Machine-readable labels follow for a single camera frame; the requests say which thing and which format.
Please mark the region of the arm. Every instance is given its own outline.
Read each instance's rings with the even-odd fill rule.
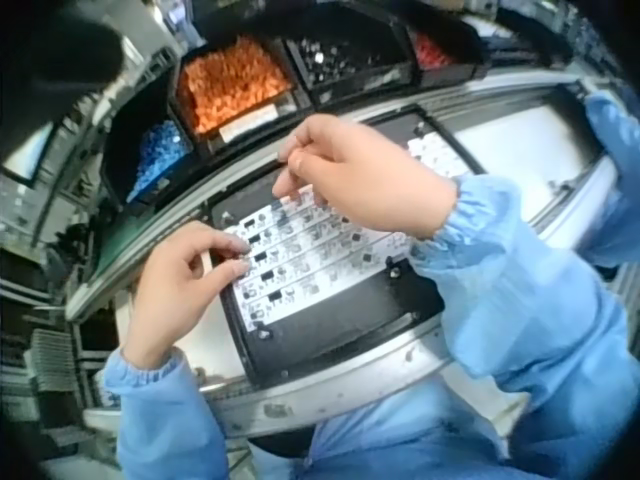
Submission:
[[[226,285],[247,271],[227,260],[204,274],[199,256],[246,252],[239,238],[192,222],[154,249],[126,343],[113,352],[105,388],[121,397],[118,460],[128,479],[228,477],[225,441],[186,358],[172,346],[195,327]]]
[[[625,312],[573,252],[520,220],[510,182],[435,175],[377,132],[313,116],[283,145],[273,193],[313,185],[355,223],[433,239],[412,262],[444,297],[453,356],[473,376],[529,392],[510,441],[522,469],[575,478],[607,453],[639,399]]]
[[[605,93],[586,102],[591,126],[620,174],[600,225],[581,247],[590,263],[614,267],[640,261],[640,125]]]
[[[520,220],[516,189],[490,176],[461,181],[433,241],[412,251],[436,281],[454,358],[474,377],[528,392],[510,439],[519,468],[583,476],[623,432],[640,399],[623,307],[573,252],[554,250]]]
[[[116,350],[105,387],[121,398],[118,461],[128,479],[227,478],[224,437],[179,350],[155,370]]]

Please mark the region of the orange components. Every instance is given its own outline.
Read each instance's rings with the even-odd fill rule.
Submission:
[[[205,134],[290,88],[257,42],[238,37],[235,45],[190,62],[180,73],[177,95],[193,131]]]

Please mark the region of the white circuit board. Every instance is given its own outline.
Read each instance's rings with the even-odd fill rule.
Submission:
[[[440,175],[469,172],[435,132],[411,140],[408,148]],[[317,207],[310,186],[300,193],[297,200],[276,200],[225,230],[251,245],[251,269],[233,285],[249,332],[358,284],[384,270],[388,257],[398,261],[409,250],[406,235],[368,230],[331,207]]]

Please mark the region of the hand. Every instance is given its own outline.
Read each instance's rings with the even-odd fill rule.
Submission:
[[[278,197],[310,183],[316,203],[328,201],[363,227],[430,238],[455,207],[457,191],[408,152],[364,125],[312,115],[280,152],[287,166],[273,186]]]
[[[173,344],[196,326],[215,296],[249,269],[242,260],[228,259],[203,276],[200,254],[211,248],[227,259],[249,250],[234,235],[191,222],[151,252],[121,350],[130,364],[146,370],[159,368]]]

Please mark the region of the blue components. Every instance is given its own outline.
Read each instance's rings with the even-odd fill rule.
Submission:
[[[127,203],[157,184],[189,150],[178,127],[171,120],[151,127],[140,142],[140,165],[136,183],[127,196]]]

